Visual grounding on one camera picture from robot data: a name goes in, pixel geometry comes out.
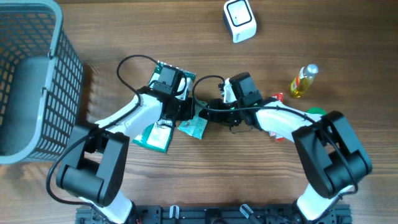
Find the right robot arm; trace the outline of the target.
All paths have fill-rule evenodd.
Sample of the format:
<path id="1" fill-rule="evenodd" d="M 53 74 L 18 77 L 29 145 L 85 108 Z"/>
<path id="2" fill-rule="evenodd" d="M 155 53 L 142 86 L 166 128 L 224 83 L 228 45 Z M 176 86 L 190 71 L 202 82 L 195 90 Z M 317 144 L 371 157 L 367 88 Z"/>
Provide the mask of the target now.
<path id="1" fill-rule="evenodd" d="M 205 105 L 194 99 L 201 118 L 230 128 L 246 123 L 295 144 L 308 180 L 293 204 L 300 222 L 319 222 L 344 196 L 356 194 L 359 181 L 372 172 L 368 154 L 341 112 L 311 114 L 264 99 L 248 72 L 222 79 L 218 88 L 221 98 Z"/>

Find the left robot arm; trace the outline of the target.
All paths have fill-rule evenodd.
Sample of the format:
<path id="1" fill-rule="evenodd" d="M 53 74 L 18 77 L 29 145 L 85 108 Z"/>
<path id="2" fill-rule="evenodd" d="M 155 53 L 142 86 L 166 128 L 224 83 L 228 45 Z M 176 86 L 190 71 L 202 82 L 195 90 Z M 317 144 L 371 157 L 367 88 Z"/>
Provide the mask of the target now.
<path id="1" fill-rule="evenodd" d="M 148 126 L 160 120 L 192 117 L 192 79 L 177 68 L 158 64 L 148 85 L 133 89 L 134 98 L 95 123 L 73 128 L 65 152 L 54 162 L 58 188 L 77 197 L 108 223 L 135 223 L 135 204 L 121 191 L 128 148 Z"/>

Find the green 3M gloves package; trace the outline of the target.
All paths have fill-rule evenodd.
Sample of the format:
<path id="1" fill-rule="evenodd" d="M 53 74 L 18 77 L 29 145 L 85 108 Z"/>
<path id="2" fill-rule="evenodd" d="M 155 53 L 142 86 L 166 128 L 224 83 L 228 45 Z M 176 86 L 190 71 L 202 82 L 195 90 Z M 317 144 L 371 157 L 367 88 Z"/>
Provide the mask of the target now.
<path id="1" fill-rule="evenodd" d="M 196 74 L 179 68 L 186 77 L 196 78 Z M 160 119 L 158 122 L 146 127 L 135 139 L 133 143 L 154 151 L 167 152 L 174 131 L 172 120 Z"/>

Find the mint green sachet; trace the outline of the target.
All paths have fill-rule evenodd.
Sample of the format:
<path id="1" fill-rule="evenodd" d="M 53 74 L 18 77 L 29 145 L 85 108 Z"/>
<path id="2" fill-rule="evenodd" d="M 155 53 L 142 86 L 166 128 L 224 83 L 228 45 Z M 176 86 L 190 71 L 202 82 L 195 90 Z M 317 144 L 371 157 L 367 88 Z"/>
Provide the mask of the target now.
<path id="1" fill-rule="evenodd" d="M 192 119 L 188 121 L 182 121 L 178 127 L 181 132 L 202 140 L 203 133 L 205 132 L 206 125 L 208 121 L 202 117 L 199 117 L 199 113 L 203 108 L 201 106 L 195 105 L 195 115 Z"/>

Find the yellow Vim dish soap bottle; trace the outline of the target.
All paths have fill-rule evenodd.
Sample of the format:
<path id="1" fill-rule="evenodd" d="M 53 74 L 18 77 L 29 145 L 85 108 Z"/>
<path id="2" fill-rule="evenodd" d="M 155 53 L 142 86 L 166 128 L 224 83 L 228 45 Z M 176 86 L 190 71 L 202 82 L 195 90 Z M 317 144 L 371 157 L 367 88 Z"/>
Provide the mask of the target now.
<path id="1" fill-rule="evenodd" d="M 293 98 L 300 98 L 313 83 L 318 74 L 318 66 L 314 63 L 308 64 L 301 68 L 299 74 L 290 84 L 290 95 Z"/>

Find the red snack stick wrapper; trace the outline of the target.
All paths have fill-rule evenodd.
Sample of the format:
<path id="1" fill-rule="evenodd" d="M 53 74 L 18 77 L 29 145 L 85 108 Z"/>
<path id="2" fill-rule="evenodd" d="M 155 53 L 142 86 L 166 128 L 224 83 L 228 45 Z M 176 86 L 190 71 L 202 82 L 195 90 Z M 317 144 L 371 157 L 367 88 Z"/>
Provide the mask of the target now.
<path id="1" fill-rule="evenodd" d="M 276 94 L 272 95 L 272 97 L 275 98 L 277 101 L 280 101 L 280 102 L 284 101 L 283 93 L 276 93 Z M 275 138 L 275 140 L 277 142 L 281 142 L 284 140 L 284 138 L 281 135 L 279 135 L 275 132 L 272 132 L 272 131 L 269 131 L 269 136 Z"/>

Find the green lid white jar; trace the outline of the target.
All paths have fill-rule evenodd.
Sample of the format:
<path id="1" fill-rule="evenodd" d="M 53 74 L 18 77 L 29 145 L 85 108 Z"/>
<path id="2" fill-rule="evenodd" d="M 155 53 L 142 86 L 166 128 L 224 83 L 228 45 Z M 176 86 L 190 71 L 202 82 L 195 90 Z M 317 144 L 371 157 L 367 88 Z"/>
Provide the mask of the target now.
<path id="1" fill-rule="evenodd" d="M 326 115 L 326 111 L 323 108 L 321 108 L 321 107 L 312 107 L 312 108 L 307 110 L 307 113 Z"/>

